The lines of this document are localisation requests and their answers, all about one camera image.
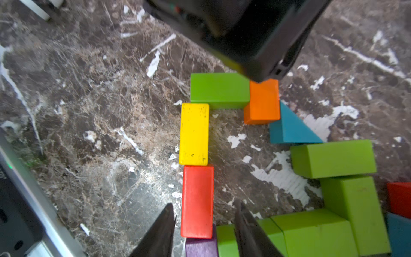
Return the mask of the red block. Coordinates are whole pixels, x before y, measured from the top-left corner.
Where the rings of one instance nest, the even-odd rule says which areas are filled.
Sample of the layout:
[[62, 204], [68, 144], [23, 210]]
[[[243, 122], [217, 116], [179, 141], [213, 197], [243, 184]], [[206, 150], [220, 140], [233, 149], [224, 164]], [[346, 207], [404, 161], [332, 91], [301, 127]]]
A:
[[214, 171], [213, 166], [184, 166], [182, 237], [213, 237]]
[[390, 211], [399, 216], [411, 218], [411, 182], [388, 183]]

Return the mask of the orange block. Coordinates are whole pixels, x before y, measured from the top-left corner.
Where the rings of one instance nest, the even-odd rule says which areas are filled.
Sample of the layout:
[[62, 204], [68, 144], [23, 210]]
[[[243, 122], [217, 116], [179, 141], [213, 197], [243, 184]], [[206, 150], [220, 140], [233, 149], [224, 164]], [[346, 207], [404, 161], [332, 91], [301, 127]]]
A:
[[249, 82], [250, 102], [244, 108], [244, 122], [248, 125], [269, 124], [280, 120], [279, 82], [269, 79], [261, 83]]

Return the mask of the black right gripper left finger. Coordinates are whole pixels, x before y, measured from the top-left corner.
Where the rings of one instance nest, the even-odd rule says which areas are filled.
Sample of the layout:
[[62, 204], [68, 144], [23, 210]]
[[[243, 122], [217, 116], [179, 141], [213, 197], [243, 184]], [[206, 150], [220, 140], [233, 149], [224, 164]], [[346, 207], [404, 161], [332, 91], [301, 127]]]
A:
[[173, 204], [168, 203], [129, 257], [171, 257], [175, 224]]

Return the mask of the teal triangle block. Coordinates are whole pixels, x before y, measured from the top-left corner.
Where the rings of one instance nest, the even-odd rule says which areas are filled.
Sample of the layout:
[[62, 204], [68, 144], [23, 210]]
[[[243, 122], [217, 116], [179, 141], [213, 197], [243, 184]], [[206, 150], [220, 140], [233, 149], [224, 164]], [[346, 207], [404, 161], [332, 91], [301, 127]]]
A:
[[323, 143], [287, 105], [280, 102], [280, 120], [269, 124], [271, 144]]

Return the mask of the light blue block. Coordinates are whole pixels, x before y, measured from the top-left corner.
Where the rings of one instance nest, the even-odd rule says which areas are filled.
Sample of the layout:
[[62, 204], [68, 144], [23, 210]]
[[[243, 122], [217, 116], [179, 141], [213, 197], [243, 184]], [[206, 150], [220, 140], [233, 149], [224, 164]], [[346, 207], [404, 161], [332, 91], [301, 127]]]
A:
[[411, 220], [393, 213], [387, 214], [392, 257], [411, 257]]

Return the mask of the yellow block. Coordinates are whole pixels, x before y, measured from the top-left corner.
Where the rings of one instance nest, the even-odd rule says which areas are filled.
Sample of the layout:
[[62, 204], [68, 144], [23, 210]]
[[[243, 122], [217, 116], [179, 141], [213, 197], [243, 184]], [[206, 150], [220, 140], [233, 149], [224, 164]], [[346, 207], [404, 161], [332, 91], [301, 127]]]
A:
[[206, 103], [184, 103], [180, 124], [179, 164], [207, 166], [210, 107]]

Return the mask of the green block bottom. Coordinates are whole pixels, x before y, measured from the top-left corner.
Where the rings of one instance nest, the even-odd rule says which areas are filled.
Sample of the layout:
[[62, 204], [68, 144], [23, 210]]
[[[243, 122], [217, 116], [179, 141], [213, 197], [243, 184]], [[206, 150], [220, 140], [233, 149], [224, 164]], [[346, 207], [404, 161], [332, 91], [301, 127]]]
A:
[[271, 218], [284, 234], [289, 257], [357, 257], [350, 222], [316, 209]]

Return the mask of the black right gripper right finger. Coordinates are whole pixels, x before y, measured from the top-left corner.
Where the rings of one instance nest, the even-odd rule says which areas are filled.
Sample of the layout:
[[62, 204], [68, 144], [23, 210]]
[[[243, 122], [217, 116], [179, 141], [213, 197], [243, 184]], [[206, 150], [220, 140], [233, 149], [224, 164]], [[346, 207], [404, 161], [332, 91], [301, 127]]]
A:
[[234, 233], [240, 257], [283, 257], [241, 200], [234, 201]]

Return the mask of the green block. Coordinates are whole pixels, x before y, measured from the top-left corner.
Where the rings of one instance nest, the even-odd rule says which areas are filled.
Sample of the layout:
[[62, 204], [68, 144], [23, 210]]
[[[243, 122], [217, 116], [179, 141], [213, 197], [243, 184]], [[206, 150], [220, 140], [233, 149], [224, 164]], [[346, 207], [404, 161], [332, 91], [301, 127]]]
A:
[[211, 109], [243, 109], [250, 102], [250, 81], [238, 73], [193, 73], [190, 101]]
[[289, 257], [357, 257], [350, 222], [316, 209], [271, 218], [284, 234]]
[[216, 227], [220, 257], [286, 257], [285, 237], [275, 222], [266, 218], [250, 224], [242, 223]]
[[374, 179], [355, 175], [320, 179], [326, 209], [351, 224], [360, 256], [391, 252]]
[[370, 140], [292, 146], [290, 152], [294, 172], [309, 179], [377, 172]]

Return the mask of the purple cube block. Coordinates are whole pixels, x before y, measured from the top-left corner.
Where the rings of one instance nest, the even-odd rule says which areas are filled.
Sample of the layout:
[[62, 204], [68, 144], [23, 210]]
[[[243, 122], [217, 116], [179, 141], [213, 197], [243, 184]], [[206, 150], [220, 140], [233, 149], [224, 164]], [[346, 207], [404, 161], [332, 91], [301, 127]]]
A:
[[216, 225], [213, 224], [211, 239], [187, 238], [185, 253], [186, 257], [219, 257]]

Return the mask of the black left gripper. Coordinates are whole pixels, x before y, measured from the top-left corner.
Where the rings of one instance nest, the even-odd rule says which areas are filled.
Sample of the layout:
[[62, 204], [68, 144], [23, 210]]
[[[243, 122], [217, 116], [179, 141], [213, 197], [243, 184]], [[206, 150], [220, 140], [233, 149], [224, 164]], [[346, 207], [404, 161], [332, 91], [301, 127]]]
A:
[[144, 1], [143, 8], [255, 82], [283, 79], [328, 0]]

